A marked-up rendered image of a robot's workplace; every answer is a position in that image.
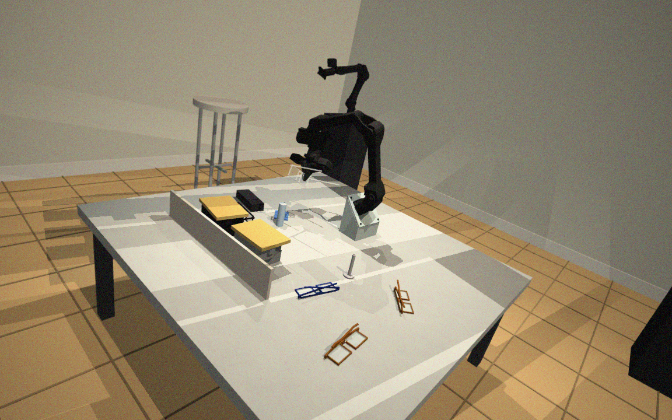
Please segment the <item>brown-framed clear glasses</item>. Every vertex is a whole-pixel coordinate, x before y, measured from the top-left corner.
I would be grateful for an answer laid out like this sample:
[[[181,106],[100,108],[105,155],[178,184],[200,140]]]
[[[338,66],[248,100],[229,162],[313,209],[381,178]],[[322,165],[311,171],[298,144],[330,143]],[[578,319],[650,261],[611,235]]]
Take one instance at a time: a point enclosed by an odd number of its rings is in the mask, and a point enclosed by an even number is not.
[[[353,328],[356,326],[358,326],[358,323],[355,324],[340,340],[334,343],[331,350],[327,352],[324,358],[329,358],[334,363],[339,365],[352,354],[350,350],[343,346],[344,343],[352,347],[354,350],[357,350],[359,346],[363,345],[363,343],[368,340],[368,337],[358,332],[359,328],[353,330]]]

